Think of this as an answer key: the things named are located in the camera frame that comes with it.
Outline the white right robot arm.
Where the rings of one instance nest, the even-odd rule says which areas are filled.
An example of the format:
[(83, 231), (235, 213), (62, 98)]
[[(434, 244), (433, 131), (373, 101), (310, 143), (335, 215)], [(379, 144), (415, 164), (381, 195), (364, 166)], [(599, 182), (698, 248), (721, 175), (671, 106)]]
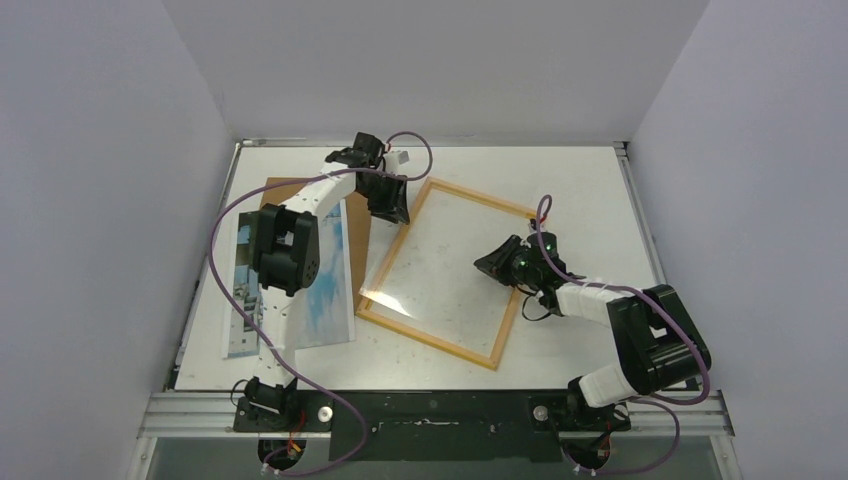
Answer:
[(574, 394), (565, 414), (577, 428), (593, 427), (608, 405), (659, 398), (667, 387), (709, 375), (709, 350), (667, 284), (639, 290), (577, 276), (559, 258), (556, 236), (546, 231), (512, 235), (473, 265), (501, 285), (524, 288), (548, 316), (578, 317), (610, 329), (616, 360), (569, 384)]

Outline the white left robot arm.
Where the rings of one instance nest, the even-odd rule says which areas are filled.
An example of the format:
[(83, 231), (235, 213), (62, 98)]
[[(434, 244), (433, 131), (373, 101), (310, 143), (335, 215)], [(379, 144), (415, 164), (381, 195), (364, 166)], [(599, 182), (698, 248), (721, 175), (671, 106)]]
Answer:
[(394, 224), (407, 224), (408, 177), (400, 172), (409, 155), (377, 137), (358, 133), (352, 146), (331, 152), (320, 173), (284, 202), (258, 212), (252, 242), (252, 267), (261, 293), (283, 292), (275, 313), (256, 329), (259, 363), (245, 388), (248, 404), (270, 428), (290, 428), (298, 417), (295, 348), (287, 330), (299, 317), (304, 291), (320, 270), (320, 224), (342, 200), (357, 193), (369, 213)]

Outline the printed building photo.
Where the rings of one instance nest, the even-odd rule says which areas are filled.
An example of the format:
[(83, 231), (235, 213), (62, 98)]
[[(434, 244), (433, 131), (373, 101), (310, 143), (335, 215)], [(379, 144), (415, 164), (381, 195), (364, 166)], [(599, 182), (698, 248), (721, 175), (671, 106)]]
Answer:
[[(269, 307), (265, 305), (258, 274), (250, 266), (249, 241), (253, 237), (254, 212), (238, 216), (231, 260), (231, 294), (254, 322), (261, 324)], [(348, 240), (347, 205), (340, 201), (319, 224), (320, 266), (313, 284), (303, 291), (306, 314), (295, 334), (297, 347), (306, 349), (351, 342), (355, 339), (353, 320), (352, 267)], [(261, 340), (237, 311), (224, 310), (221, 354), (224, 359), (254, 357)]]

